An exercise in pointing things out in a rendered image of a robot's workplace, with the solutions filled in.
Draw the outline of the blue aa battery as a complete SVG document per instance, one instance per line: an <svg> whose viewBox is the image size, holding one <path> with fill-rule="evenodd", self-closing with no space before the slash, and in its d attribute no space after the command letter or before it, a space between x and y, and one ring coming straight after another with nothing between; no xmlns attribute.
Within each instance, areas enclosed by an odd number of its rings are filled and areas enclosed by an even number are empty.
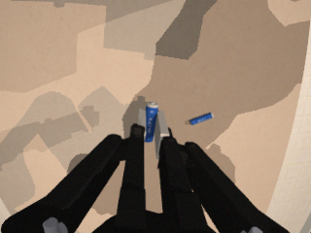
<svg viewBox="0 0 311 233"><path fill-rule="evenodd" d="M158 103L147 102L147 106L146 106L146 138L145 138L146 143L150 143L154 139L157 111L158 111Z"/></svg>

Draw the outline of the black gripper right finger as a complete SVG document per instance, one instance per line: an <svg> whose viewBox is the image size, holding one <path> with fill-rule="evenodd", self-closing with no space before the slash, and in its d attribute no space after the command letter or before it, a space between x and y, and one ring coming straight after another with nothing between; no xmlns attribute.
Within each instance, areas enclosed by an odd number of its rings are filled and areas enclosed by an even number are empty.
<svg viewBox="0 0 311 233"><path fill-rule="evenodd" d="M162 212L174 211L178 233L211 233L202 206L219 233L290 233L258 210L198 144L178 144L160 110L155 155Z"/></svg>

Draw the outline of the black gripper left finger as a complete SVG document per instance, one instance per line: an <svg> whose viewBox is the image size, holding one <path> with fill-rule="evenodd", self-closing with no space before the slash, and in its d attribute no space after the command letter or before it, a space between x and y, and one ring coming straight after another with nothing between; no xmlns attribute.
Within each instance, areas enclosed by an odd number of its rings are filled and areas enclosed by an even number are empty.
<svg viewBox="0 0 311 233"><path fill-rule="evenodd" d="M147 233L145 138L146 109L139 108L128 138L108 135L47 196L8 217L1 233L75 233L124 160L113 233Z"/></svg>

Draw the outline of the dark blue battery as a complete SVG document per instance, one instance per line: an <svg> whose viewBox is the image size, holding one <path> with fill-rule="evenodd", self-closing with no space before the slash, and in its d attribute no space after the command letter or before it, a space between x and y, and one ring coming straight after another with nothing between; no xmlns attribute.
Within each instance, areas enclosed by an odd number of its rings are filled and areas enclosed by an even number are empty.
<svg viewBox="0 0 311 233"><path fill-rule="evenodd" d="M212 117L214 117L214 115L213 115L212 113L209 113L209 114L207 114L207 115L199 116L199 117L197 117L197 118L194 118L194 119L190 120L190 123L191 123L191 125L194 125L194 124L197 124L197 123L199 123L199 122L201 122L201 121L210 119L210 118L212 118Z"/></svg>

